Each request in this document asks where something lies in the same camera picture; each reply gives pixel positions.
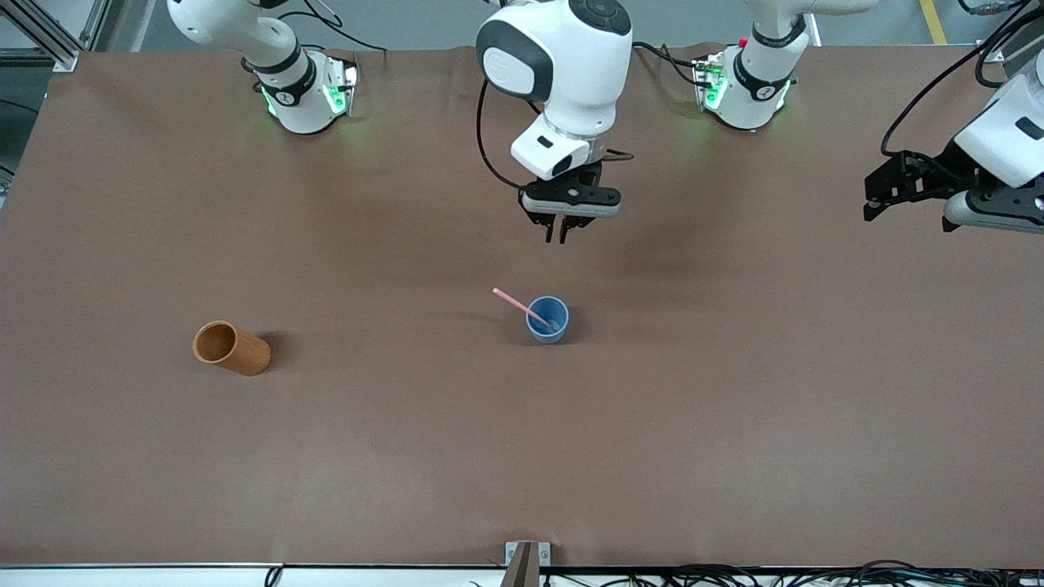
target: wooden cup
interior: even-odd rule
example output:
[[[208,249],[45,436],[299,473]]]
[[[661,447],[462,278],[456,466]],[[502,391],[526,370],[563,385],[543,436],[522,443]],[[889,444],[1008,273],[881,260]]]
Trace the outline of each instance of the wooden cup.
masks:
[[[215,320],[196,332],[192,352],[207,365],[247,376],[260,374],[271,361],[268,343],[223,320]]]

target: tabletop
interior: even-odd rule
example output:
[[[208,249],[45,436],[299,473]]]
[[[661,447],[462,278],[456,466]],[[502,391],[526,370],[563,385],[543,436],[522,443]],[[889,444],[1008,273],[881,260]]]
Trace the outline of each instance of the tabletop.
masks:
[[[0,561],[1044,566],[1044,241],[861,217],[963,50],[810,48],[757,133],[636,53],[621,210],[565,245],[478,157],[473,49],[361,55],[315,136],[234,54],[81,55],[0,218]],[[959,70],[893,145],[988,97]],[[531,118],[489,95],[523,183]],[[271,368],[196,361],[212,320]]]

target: yellow floor line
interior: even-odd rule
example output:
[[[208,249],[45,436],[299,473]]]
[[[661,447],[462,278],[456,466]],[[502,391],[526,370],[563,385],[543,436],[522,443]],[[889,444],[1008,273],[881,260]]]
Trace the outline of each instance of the yellow floor line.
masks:
[[[939,21],[935,3],[932,0],[919,1],[921,2],[921,11],[924,13],[924,22],[928,25],[928,32],[931,33],[931,42],[936,45],[946,45],[946,33],[943,32],[943,23]]]

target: gray floor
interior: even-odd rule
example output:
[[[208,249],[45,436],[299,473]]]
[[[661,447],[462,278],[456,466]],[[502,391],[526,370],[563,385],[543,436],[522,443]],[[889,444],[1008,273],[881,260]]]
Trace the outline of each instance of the gray floor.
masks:
[[[232,0],[214,0],[226,2]],[[972,17],[956,0],[934,0],[950,43],[974,43],[986,38],[1001,17]],[[359,39],[390,49],[443,49],[471,45],[475,31],[493,6],[481,0],[327,0],[345,19],[345,29]],[[750,33],[751,16],[740,0],[623,0],[635,24],[635,37],[671,46],[702,41],[735,42]],[[281,14],[299,9],[291,0]],[[931,43],[918,0],[880,0],[864,15],[820,17],[825,45],[917,45]],[[361,49],[301,17],[290,25],[303,43],[330,48]],[[106,47],[128,51],[198,51],[199,47],[174,28],[166,0],[126,0],[116,15]],[[38,108],[50,79],[47,68],[9,67],[0,58],[0,98]],[[0,165],[17,169],[34,117],[0,103]],[[0,182],[4,173],[0,170]]]

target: pink stick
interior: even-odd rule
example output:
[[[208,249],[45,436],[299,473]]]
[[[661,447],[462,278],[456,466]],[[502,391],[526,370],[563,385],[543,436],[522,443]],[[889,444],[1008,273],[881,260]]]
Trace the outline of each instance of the pink stick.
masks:
[[[546,320],[540,318],[540,314],[538,314],[537,312],[535,312],[535,311],[530,310],[529,308],[523,306],[522,303],[519,302],[518,300],[516,300],[515,298],[512,298],[511,296],[508,296],[507,294],[504,294],[503,291],[497,289],[496,287],[493,288],[493,292],[496,294],[497,296],[499,296],[501,300],[507,302],[508,304],[515,306],[516,308],[518,308],[518,309],[524,311],[525,313],[531,315],[532,319],[536,320],[537,322],[543,324],[544,326],[548,327],[551,330],[554,330],[554,327],[551,326],[550,324],[548,324]]]

